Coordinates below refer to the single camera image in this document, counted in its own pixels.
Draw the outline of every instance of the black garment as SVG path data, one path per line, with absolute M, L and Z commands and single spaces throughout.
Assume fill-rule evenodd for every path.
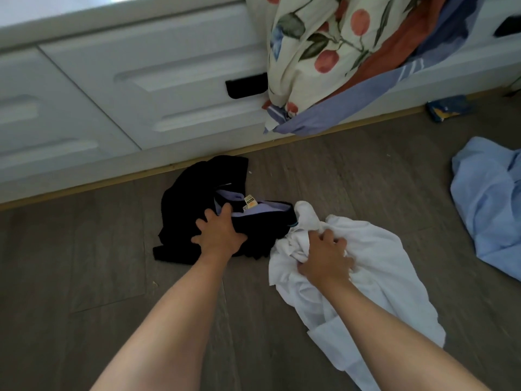
M 231 201 L 217 191 L 244 196 L 247 168 L 247 158 L 222 155 L 198 162 L 181 173 L 161 199 L 163 228 L 159 237 L 163 245 L 154 248 L 154 258 L 193 265 L 201 254 L 199 245 L 190 241 L 192 236 L 201 234 L 195 220 L 205 219 L 205 209 L 216 211 L 216 203 L 223 206 L 228 202 L 234 212 L 243 212 L 244 200 Z M 236 232 L 248 236 L 234 256 L 269 256 L 275 240 L 283 238 L 297 222 L 293 206 L 279 203 L 288 205 L 288 210 L 232 217 Z

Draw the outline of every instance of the forearm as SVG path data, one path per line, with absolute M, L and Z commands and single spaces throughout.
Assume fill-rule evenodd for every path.
M 322 293 L 346 325 L 382 391 L 488 390 L 445 351 L 350 282 Z
M 93 387 L 197 390 L 226 260 L 201 257 L 154 306 Z

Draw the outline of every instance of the clothing label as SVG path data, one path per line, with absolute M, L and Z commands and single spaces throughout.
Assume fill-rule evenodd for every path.
M 246 205 L 242 208 L 243 210 L 251 209 L 252 207 L 257 206 L 257 200 L 251 195 L 248 195 L 244 198 L 244 201 L 246 202 Z

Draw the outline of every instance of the hand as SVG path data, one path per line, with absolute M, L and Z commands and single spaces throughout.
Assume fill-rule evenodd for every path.
M 201 256 L 218 256 L 228 261 L 248 238 L 246 235 L 235 232 L 231 223 L 231 205 L 226 203 L 219 216 L 206 209 L 204 215 L 206 221 L 195 221 L 200 235 L 192 237 L 194 244 L 201 246 Z
M 349 269 L 355 260 L 344 256 L 346 239 L 335 242 L 333 232 L 326 229 L 323 235 L 316 230 L 309 233 L 309 256 L 307 262 L 298 266 L 298 271 L 307 277 L 320 292 L 337 282 L 349 283 Z

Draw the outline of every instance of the rust orange fabric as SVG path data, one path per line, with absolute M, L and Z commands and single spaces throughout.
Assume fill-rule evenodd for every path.
M 355 72 L 351 79 L 321 100 L 400 66 L 434 30 L 445 0 L 422 0 L 394 32 Z

